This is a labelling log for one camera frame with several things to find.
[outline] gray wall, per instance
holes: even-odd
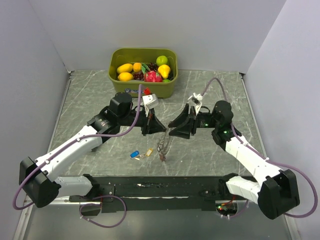
[[[67,69],[123,47],[176,51],[180,69],[247,72],[285,0],[29,0]]]
[[[0,1],[0,238],[12,239],[19,163],[43,155],[66,87],[67,71],[27,0]],[[19,204],[25,194],[21,194]]]
[[[245,85],[271,160],[303,170],[320,193],[320,1],[287,0],[247,75]],[[301,205],[313,195],[300,176]],[[306,240],[319,239],[320,210],[297,219]]]

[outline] marble tabletop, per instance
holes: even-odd
[[[218,77],[232,105],[235,127],[261,152],[255,121],[238,72],[180,70],[178,76],[173,95],[160,99],[155,108],[157,118],[165,126],[180,114],[193,92],[201,93],[212,77]],[[71,73],[70,80],[51,150],[75,135],[88,120],[109,104],[116,93],[107,70],[77,70]],[[212,109],[221,99],[222,91],[214,81],[204,95],[203,105]],[[63,176],[250,175],[235,158],[214,143],[209,129],[197,129],[196,135],[190,139],[173,137],[165,162],[161,162],[157,153],[157,143],[161,136],[163,133],[142,136],[140,128],[135,127],[127,135],[111,138],[96,151],[85,154],[71,164]],[[154,149],[149,157],[140,160],[130,158],[132,152],[138,150],[145,153],[149,148]]]

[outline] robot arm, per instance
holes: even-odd
[[[174,128],[169,135],[189,139],[197,128],[214,128],[211,132],[214,142],[224,151],[234,156],[254,177],[256,182],[246,180],[235,173],[228,174],[220,180],[219,192],[230,198],[238,195],[258,204],[261,211],[270,219],[300,204],[298,184],[295,174],[287,169],[266,162],[254,151],[244,136],[232,129],[233,113],[229,102],[218,101],[212,113],[201,112],[203,107],[200,94],[193,94],[182,113],[170,123]]]
[[[144,136],[165,132],[166,128],[155,115],[154,107],[159,103],[157,96],[150,94],[143,96],[142,100],[144,106],[141,106],[142,110],[134,126],[140,127]],[[20,184],[36,167],[46,163],[23,187],[38,208],[48,205],[57,197],[80,195],[90,198],[90,196],[95,196],[99,185],[90,175],[75,177],[60,177],[60,175],[80,156],[99,147],[110,138],[104,135],[115,135],[120,132],[121,126],[131,126],[137,114],[136,109],[132,107],[132,97],[128,93],[119,92],[110,100],[109,106],[103,108],[65,143],[36,160],[27,157],[20,163]],[[65,150],[48,161],[50,156],[62,149]]]

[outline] cable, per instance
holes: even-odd
[[[141,93],[142,93],[143,88],[144,88],[144,86],[142,84],[139,84],[137,111],[136,111],[135,118],[134,118],[134,121],[133,121],[132,125],[126,131],[118,133],[118,134],[91,134],[91,135],[81,136],[78,139],[80,139],[80,141],[81,141],[83,139],[97,138],[97,137],[115,138],[115,137],[122,137],[123,135],[126,135],[127,133],[129,133],[134,128],[134,126],[136,125],[136,123],[138,121],[138,117],[139,117],[139,113],[140,113],[140,104],[141,104]],[[22,188],[26,185],[26,183],[29,181],[29,179],[37,171],[39,171],[41,168],[43,168],[47,163],[49,163],[52,159],[54,159],[56,156],[61,154],[67,148],[69,148],[73,144],[77,143],[78,139],[74,139],[71,142],[69,142],[68,144],[66,144],[65,146],[63,146],[62,148],[60,148],[58,151],[56,151],[54,154],[52,154],[46,161],[44,161],[39,166],[37,166],[28,176],[25,177],[25,179],[19,185],[19,188],[18,188],[18,190],[16,191],[16,193],[14,194],[14,197],[13,197],[12,206],[13,206],[13,208],[15,210],[23,210],[23,209],[26,209],[26,208],[30,207],[32,204],[34,204],[33,202],[30,202],[30,203],[28,203],[27,205],[24,205],[24,206],[17,206],[17,198],[18,198],[18,195],[19,195],[20,191],[22,190]]]
[[[105,228],[105,229],[111,229],[111,228],[114,228],[114,227],[117,227],[119,226],[125,219],[126,215],[127,215],[127,206],[125,204],[125,202],[118,196],[114,196],[114,195],[104,195],[104,196],[97,196],[97,197],[94,197],[92,198],[92,200],[96,200],[96,199],[102,199],[102,198],[115,198],[115,199],[118,199],[120,200],[120,202],[122,203],[123,205],[123,209],[124,209],[124,212],[123,212],[123,216],[122,218],[120,219],[120,221],[114,225],[102,225],[100,223],[97,223],[96,221],[92,221],[91,219],[85,217],[82,213],[81,213],[81,210],[86,207],[86,206],[97,206],[98,204],[95,204],[95,203],[88,203],[88,204],[85,204],[85,205],[82,205],[80,208],[79,208],[79,213],[80,213],[80,218],[81,219],[84,219],[94,225],[97,225],[99,227],[102,227],[102,228]]]
[[[219,85],[220,85],[220,87],[221,87],[221,90],[222,90],[222,93],[223,93],[224,100],[227,102],[228,99],[227,99],[227,95],[226,95],[225,89],[224,89],[221,81],[220,81],[218,78],[216,78],[216,77],[213,77],[213,78],[206,84],[205,89],[204,89],[204,91],[203,91],[203,93],[202,93],[201,95],[203,96],[203,95],[206,93],[209,85],[211,84],[211,82],[212,82],[213,80],[217,80],[217,82],[219,83]],[[232,129],[232,133],[233,133],[233,135],[236,137],[236,139],[238,139],[239,142],[240,142],[241,144],[243,144],[244,142],[243,142],[243,141],[241,140],[241,138],[237,135],[233,123],[231,123],[231,129]],[[306,181],[308,182],[308,184],[310,185],[310,187],[311,187],[311,189],[312,189],[313,197],[314,197],[314,202],[313,202],[313,206],[312,206],[311,210],[308,211],[307,213],[301,214],[301,215],[293,215],[293,214],[290,214],[290,213],[284,213],[284,215],[286,215],[286,216],[288,216],[288,217],[298,218],[298,219],[299,219],[299,218],[306,218],[306,217],[310,216],[311,214],[313,214],[313,213],[316,211],[316,209],[317,209],[317,207],[318,207],[318,194],[317,194],[317,190],[316,190],[315,185],[314,185],[313,182],[311,181],[311,179],[310,179],[303,171],[301,171],[300,169],[298,169],[298,168],[296,168],[296,167],[294,167],[294,166],[288,165],[288,164],[278,163],[278,162],[274,162],[274,161],[270,161],[270,160],[268,160],[268,159],[265,159],[265,157],[264,157],[260,152],[258,152],[256,149],[254,149],[253,147],[249,146],[248,144],[246,145],[246,147],[247,147],[248,149],[250,149],[252,152],[254,152],[255,154],[257,154],[260,158],[262,158],[263,160],[265,160],[267,163],[270,163],[270,164],[272,164],[272,165],[276,165],[276,166],[279,166],[279,167],[284,167],[284,168],[292,169],[292,170],[298,172],[299,174],[301,174],[301,175],[305,178],[305,180],[306,180]]]

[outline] green plastic bin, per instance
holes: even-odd
[[[128,63],[155,63],[157,57],[166,56],[169,66],[173,71],[173,80],[170,82],[144,82],[141,80],[119,81],[117,68]],[[174,92],[175,82],[178,78],[177,55],[169,49],[162,48],[120,48],[112,55],[109,78],[115,91],[129,93],[132,97],[138,97],[139,84],[149,88],[158,98],[169,98]]]

